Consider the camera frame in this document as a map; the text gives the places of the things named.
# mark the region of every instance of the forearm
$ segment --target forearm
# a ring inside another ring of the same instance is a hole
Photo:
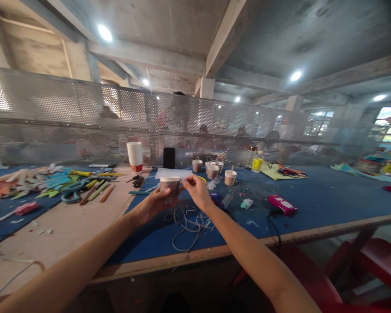
[[[320,312],[287,266],[265,245],[214,205],[205,210],[232,254],[272,301],[277,312]]]
[[[127,213],[4,300],[0,312],[61,312],[138,226]]]

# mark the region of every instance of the bottle with yellow label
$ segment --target bottle with yellow label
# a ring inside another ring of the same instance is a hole
[[[258,151],[253,159],[252,163],[252,172],[259,173],[262,167],[262,163],[264,162],[264,152]]]

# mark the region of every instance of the hand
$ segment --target hand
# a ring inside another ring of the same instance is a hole
[[[209,190],[207,189],[207,184],[200,177],[193,174],[188,176],[181,183],[182,186],[188,190],[194,203],[201,211],[206,213],[208,208],[212,207],[212,205],[214,206],[214,203],[210,198]]]
[[[166,189],[161,193],[161,189],[158,186],[153,192],[151,192],[141,203],[134,207],[130,213],[135,216],[137,226],[141,226],[150,221],[156,214],[174,206],[174,204],[164,205],[163,198],[169,195],[171,189]]]

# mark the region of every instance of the red cup label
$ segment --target red cup label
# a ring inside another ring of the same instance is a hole
[[[142,164],[141,165],[138,165],[138,166],[134,166],[134,165],[131,165],[130,167],[132,168],[132,171],[133,172],[141,172],[142,171]]]

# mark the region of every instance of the metal mesh fence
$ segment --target metal mesh fence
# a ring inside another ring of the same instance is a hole
[[[372,124],[217,100],[89,83],[0,68],[3,164],[117,163],[140,141],[144,165],[196,156],[243,163],[249,145],[268,160],[331,164],[372,153],[382,139]]]

